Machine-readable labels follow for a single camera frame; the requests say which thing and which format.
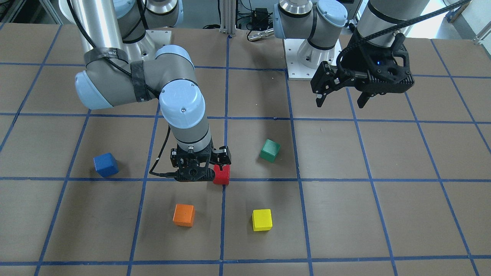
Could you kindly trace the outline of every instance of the black box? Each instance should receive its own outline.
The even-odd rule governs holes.
[[[252,11],[252,30],[267,30],[270,25],[268,9],[256,8]]]

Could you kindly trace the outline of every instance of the red block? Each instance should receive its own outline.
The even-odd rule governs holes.
[[[213,183],[228,185],[228,182],[230,181],[230,166],[223,166],[223,170],[220,170],[220,166],[215,165],[213,170],[215,171],[215,179],[213,180]]]

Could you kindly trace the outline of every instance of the orange block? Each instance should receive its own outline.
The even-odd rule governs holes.
[[[174,218],[172,221],[178,226],[192,227],[194,223],[194,206],[186,204],[176,204],[176,210],[174,211]]]

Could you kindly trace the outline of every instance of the robotic arm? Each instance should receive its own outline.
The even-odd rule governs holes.
[[[117,2],[66,1],[70,13],[64,13],[72,15],[67,17],[77,24],[84,42],[86,70],[75,77],[80,100],[89,109],[104,109],[158,98],[178,145],[171,150],[177,171],[156,175],[183,182],[213,180],[215,172],[209,164],[228,165],[230,154],[226,146],[214,149],[191,58],[177,45],[161,47],[149,35],[154,31],[146,31],[147,27],[173,26],[182,16],[182,4],[177,0],[123,1],[125,9],[116,12],[121,6]],[[129,41],[123,41],[121,32]]]
[[[408,27],[470,0],[419,16],[428,2],[370,0],[349,44],[339,54],[333,47],[347,11],[336,0],[318,0],[316,4],[310,0],[280,0],[274,7],[274,34],[278,38],[306,39],[298,55],[305,66],[317,68],[310,82],[312,92],[317,94],[317,107],[333,91],[354,86],[362,92],[357,103],[363,108],[371,97],[404,93],[414,85],[403,44]]]

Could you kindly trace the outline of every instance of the black cable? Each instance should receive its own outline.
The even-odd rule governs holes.
[[[220,25],[221,25],[220,0],[218,0],[218,18],[219,18],[219,20],[220,20]]]
[[[141,21],[143,20],[143,17],[145,16],[145,12],[147,10],[147,2],[148,2],[148,0],[145,0],[145,5],[143,5],[143,9],[140,12],[140,19],[138,20],[138,22],[133,26],[133,28],[131,28],[131,30],[125,36],[122,37],[123,43],[125,43],[124,39],[127,38],[128,36],[130,36],[133,33],[133,31],[140,25]]]
[[[424,21],[426,19],[429,19],[429,18],[432,18],[434,16],[437,16],[439,14],[442,14],[442,13],[445,13],[447,11],[450,11],[450,10],[453,10],[454,8],[457,8],[457,7],[460,7],[462,6],[463,4],[466,4],[466,3],[469,3],[471,0],[460,0],[458,2],[455,2],[454,4],[451,4],[451,5],[448,5],[446,6],[445,8],[441,8],[439,10],[436,10],[434,12],[431,12],[429,14],[425,14],[425,15],[422,15],[422,16],[419,16],[419,17],[416,17],[416,18],[413,18],[413,19],[410,19],[410,20],[407,20],[403,23],[400,23],[400,24],[397,24],[395,26],[392,26],[390,28],[386,28],[386,29],[383,29],[381,31],[378,31],[376,33],[373,33],[369,36],[366,36],[360,40],[358,40],[357,42],[351,44],[350,46],[346,47],[345,49],[343,49],[337,59],[336,59],[336,66],[337,66],[337,69],[338,71],[341,71],[343,74],[349,76],[349,77],[354,77],[355,76],[355,73],[352,72],[351,70],[349,69],[345,69],[343,68],[343,66],[341,65],[341,58],[349,51],[355,49],[356,47],[362,45],[362,44],[365,44],[367,43],[369,40],[372,40],[374,38],[377,38],[379,36],[382,36],[384,34],[388,34],[388,33],[392,33],[396,30],[400,30],[402,28],[405,28],[405,27],[408,27],[408,26],[411,26],[411,25],[414,25],[416,23],[419,23],[421,21]]]
[[[97,46],[95,45],[94,41],[90,38],[90,36],[87,34],[87,32],[85,31],[85,29],[83,28],[82,26],[82,23],[80,22],[80,19],[78,18],[77,14],[75,13],[75,10],[73,9],[73,6],[72,6],[72,2],[71,0],[66,0],[66,2],[68,3],[68,8],[70,9],[70,12],[72,13],[72,16],[73,16],[73,20],[75,21],[75,24],[77,25],[77,27],[79,28],[79,31],[82,33],[83,37],[87,40],[87,42],[93,47],[93,48],[96,48]],[[131,73],[126,71],[125,69],[123,69],[122,67],[120,67],[119,65],[117,65],[116,63],[114,63],[111,59],[109,59],[108,57],[104,57],[103,58],[105,61],[107,61],[111,66],[113,66],[114,68],[118,69],[119,71],[121,71],[123,74],[125,74],[126,76],[128,77],[132,77],[131,76]],[[145,83],[145,88],[148,89],[156,98],[159,97],[159,93],[153,89],[152,87],[150,87],[148,84]]]
[[[159,177],[166,177],[165,173],[157,173],[157,172],[153,172],[153,170],[155,169],[155,167],[159,163],[160,156],[162,156],[162,153],[164,152],[165,145],[167,144],[167,140],[169,140],[169,135],[170,135],[170,126],[167,128],[167,135],[165,136],[165,140],[164,140],[164,143],[162,144],[162,148],[160,149],[159,155],[158,155],[157,159],[155,160],[155,163],[153,164],[152,168],[148,172],[151,175],[155,175],[155,176],[159,176]]]

